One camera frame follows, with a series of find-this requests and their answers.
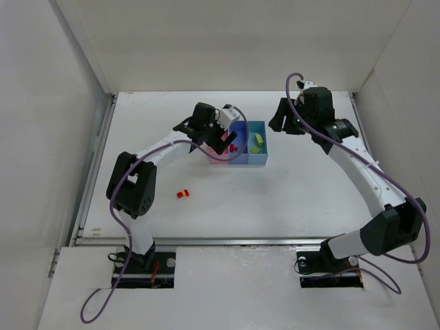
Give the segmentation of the green lego brick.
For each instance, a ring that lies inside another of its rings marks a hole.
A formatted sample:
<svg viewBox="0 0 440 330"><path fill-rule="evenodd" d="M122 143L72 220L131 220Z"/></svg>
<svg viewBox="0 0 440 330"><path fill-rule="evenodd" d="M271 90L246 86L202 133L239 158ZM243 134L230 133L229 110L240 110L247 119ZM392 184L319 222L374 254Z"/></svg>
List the green lego brick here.
<svg viewBox="0 0 440 330"><path fill-rule="evenodd" d="M261 152L261 148L257 147L257 146L253 146L250 150L249 153L250 154L258 154Z"/></svg>
<svg viewBox="0 0 440 330"><path fill-rule="evenodd" d="M256 134L254 136L254 141L255 141L255 144L258 144L258 145L264 143L264 139L263 139L263 137L260 134Z"/></svg>

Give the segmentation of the red and orange lego stack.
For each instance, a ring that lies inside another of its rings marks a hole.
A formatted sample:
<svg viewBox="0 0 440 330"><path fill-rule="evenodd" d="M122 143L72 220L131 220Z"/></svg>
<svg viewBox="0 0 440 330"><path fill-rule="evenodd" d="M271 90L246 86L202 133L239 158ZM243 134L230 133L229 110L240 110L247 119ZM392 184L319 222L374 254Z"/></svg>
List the red and orange lego stack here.
<svg viewBox="0 0 440 330"><path fill-rule="evenodd" d="M181 190L180 192L178 192L176 194L176 196L177 196L178 199L181 199L181 198L184 198L184 197L189 197L190 193L189 193L188 190L185 189L185 190Z"/></svg>

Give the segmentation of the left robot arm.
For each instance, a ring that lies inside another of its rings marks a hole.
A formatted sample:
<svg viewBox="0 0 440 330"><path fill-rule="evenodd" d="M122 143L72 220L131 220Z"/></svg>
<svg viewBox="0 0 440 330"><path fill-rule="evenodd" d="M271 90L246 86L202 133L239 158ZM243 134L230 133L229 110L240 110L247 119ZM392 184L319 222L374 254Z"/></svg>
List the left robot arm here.
<svg viewBox="0 0 440 330"><path fill-rule="evenodd" d="M142 153L122 152L115 161L106 197L113 219L126 233L124 262L146 270L153 262L155 242L146 213L153 205L157 174L179 158L207 145L215 160L237 137L232 124L244 118L238 108L227 104L218 109L199 102L193 113L161 141Z"/></svg>

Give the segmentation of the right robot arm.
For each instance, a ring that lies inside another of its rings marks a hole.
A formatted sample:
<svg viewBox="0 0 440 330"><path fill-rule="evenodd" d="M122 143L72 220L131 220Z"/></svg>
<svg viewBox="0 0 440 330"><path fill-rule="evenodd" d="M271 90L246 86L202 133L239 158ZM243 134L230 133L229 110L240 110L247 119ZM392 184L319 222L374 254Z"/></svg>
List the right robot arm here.
<svg viewBox="0 0 440 330"><path fill-rule="evenodd" d="M371 220L359 230L321 243L316 257L319 265L326 267L351 256L387 255L418 238L425 203L409 197L385 177L358 130L349 120L336 118L333 96L327 88L303 89L295 100L281 98L269 127L290 135L310 134L345 172L370 212Z"/></svg>

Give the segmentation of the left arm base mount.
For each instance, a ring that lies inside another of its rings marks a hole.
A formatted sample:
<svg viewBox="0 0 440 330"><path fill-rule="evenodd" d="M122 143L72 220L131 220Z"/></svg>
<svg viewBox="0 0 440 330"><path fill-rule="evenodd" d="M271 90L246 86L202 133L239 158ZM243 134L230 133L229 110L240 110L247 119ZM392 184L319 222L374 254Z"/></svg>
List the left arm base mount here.
<svg viewBox="0 0 440 330"><path fill-rule="evenodd" d="M136 263L132 257L125 268L117 289L172 289L175 284L175 251L154 253L147 268Z"/></svg>

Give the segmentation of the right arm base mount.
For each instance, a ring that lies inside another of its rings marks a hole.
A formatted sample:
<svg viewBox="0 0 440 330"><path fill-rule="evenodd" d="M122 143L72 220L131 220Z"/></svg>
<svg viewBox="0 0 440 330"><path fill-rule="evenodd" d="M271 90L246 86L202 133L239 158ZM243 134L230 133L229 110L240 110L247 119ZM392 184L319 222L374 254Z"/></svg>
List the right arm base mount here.
<svg viewBox="0 0 440 330"><path fill-rule="evenodd" d="M294 269L302 288L363 288L363 279L356 256L325 261L320 251L300 250Z"/></svg>

